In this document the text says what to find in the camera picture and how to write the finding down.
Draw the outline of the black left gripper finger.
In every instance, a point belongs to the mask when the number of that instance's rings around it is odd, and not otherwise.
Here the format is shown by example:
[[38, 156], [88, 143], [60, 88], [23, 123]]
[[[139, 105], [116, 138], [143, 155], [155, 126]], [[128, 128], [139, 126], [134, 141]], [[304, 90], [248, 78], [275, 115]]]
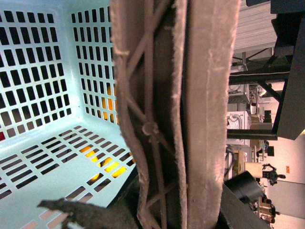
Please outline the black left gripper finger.
[[125, 202], [117, 202], [109, 207], [94, 204], [58, 200], [42, 200], [38, 208], [58, 210], [66, 213], [61, 223], [62, 229], [69, 229], [70, 223], [76, 223], [84, 229], [137, 229], [138, 223]]

